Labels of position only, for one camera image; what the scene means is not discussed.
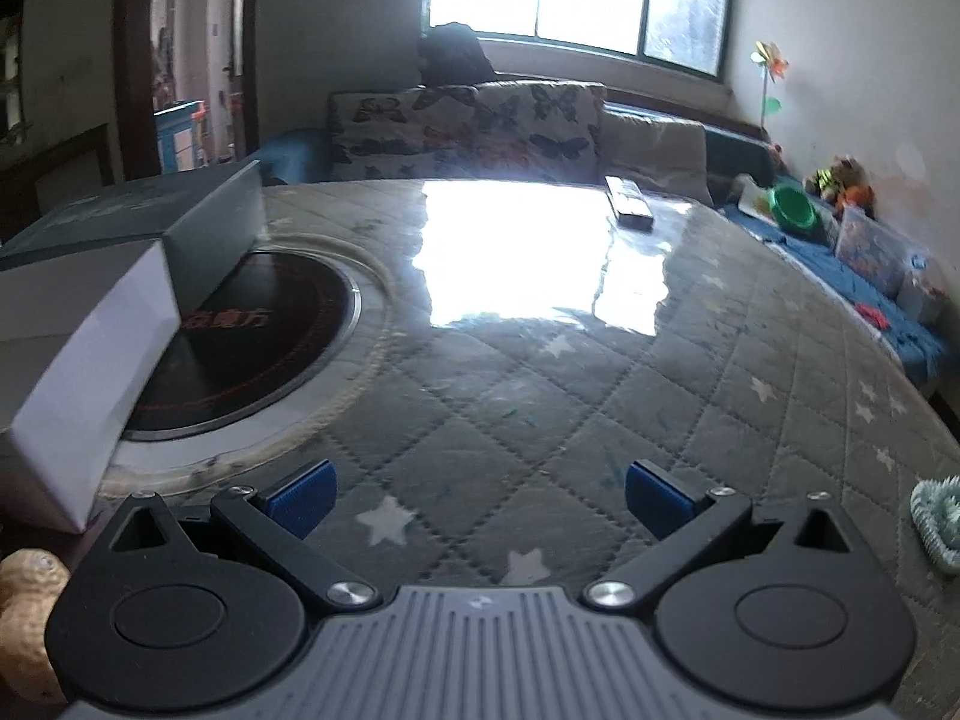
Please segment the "white open cardboard box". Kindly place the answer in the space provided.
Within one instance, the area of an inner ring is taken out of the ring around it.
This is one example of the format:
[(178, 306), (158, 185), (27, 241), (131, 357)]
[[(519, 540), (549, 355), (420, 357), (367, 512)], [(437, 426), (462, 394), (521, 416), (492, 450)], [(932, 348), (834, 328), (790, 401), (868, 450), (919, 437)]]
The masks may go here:
[(124, 242), (2, 273), (2, 511), (80, 533), (179, 328), (163, 246)]

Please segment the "blue cabinet in doorway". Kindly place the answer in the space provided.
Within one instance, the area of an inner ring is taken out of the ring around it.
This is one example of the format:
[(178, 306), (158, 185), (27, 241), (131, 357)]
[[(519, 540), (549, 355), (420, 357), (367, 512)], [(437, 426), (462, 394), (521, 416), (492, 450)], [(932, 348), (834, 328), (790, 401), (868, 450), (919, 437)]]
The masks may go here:
[(194, 171), (205, 164), (202, 149), (202, 101), (184, 101), (153, 114), (163, 174)]

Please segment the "black induction cooktop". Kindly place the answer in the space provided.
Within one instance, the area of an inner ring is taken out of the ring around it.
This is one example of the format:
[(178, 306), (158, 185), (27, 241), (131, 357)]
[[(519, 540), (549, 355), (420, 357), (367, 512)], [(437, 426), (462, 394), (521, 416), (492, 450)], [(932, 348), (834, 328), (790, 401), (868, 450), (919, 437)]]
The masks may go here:
[(355, 278), (331, 260), (254, 250), (181, 323), (124, 437), (200, 436), (274, 405), (340, 351), (361, 307)]

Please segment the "white remote control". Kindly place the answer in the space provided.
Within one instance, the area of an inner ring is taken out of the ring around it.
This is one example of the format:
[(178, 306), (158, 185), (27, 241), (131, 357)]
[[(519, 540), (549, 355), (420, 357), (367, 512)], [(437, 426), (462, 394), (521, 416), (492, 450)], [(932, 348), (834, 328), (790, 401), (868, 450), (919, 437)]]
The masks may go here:
[(630, 179), (615, 176), (605, 177), (605, 185), (608, 203), (617, 224), (633, 231), (651, 231), (654, 215), (640, 188)]

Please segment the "colourful pinwheel flower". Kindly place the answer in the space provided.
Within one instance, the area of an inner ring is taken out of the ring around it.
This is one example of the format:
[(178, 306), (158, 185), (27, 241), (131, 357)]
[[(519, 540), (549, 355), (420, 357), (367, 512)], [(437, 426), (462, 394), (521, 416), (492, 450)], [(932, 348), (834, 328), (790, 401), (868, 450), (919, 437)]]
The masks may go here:
[(757, 41), (750, 60), (758, 67), (761, 75), (760, 127), (766, 128), (766, 122), (782, 108), (781, 99), (773, 93), (773, 86), (786, 78), (789, 62), (784, 59), (775, 43)]

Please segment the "grey box lid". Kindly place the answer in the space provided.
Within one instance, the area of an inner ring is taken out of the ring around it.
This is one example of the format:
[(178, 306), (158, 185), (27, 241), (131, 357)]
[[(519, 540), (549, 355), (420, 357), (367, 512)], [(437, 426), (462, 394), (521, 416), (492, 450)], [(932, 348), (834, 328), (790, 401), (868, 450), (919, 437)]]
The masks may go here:
[(126, 182), (59, 206), (2, 245), (2, 266), (159, 242), (179, 312), (189, 316), (257, 245), (264, 226), (259, 163), (245, 160)]

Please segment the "green plastic bowl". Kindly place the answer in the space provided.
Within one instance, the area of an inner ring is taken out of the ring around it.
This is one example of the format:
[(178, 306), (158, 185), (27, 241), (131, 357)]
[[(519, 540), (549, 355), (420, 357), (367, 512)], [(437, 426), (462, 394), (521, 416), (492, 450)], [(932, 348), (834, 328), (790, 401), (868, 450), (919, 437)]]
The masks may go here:
[(768, 193), (770, 213), (784, 231), (810, 236), (820, 223), (820, 215), (807, 193), (792, 185), (779, 184)]

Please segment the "beige peanut toy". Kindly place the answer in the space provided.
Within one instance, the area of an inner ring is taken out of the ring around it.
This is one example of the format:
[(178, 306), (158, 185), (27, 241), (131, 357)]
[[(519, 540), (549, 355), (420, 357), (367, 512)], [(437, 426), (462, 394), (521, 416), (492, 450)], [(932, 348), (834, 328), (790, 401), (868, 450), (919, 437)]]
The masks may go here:
[(2, 561), (2, 679), (21, 699), (65, 702), (46, 650), (46, 628), (70, 571), (52, 553), (20, 550)]

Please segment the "clear plastic storage box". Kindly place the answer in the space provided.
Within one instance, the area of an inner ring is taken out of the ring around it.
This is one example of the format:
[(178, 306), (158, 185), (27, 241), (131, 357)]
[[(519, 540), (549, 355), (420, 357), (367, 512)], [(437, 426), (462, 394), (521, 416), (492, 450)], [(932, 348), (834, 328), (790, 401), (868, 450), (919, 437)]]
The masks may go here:
[(900, 291), (907, 271), (907, 243), (861, 208), (844, 208), (835, 255), (887, 298)]

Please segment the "black bag on sofa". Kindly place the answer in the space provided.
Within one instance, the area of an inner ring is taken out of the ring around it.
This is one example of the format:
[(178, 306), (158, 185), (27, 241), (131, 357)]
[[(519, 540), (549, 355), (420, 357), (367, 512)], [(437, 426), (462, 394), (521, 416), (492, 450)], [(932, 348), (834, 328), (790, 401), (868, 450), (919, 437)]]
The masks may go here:
[(416, 54), (421, 84), (428, 88), (475, 86), (498, 80), (477, 32), (464, 23), (446, 23), (428, 29), (416, 43)]

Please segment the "light blue knitted item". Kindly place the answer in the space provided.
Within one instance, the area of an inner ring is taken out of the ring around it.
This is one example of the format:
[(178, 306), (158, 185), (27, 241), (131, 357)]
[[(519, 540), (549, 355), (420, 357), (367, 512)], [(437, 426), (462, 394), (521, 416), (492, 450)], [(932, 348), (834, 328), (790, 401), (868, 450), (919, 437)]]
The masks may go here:
[(960, 574), (960, 478), (923, 479), (910, 494), (911, 522), (940, 572)]

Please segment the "butterfly pattern sofa cushion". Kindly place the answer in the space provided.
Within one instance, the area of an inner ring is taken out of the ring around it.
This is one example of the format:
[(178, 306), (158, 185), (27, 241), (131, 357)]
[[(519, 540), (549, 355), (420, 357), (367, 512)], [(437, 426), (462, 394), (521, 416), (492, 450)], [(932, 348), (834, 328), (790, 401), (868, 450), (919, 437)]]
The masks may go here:
[(334, 94), (331, 177), (594, 184), (604, 103), (601, 85), (542, 80)]

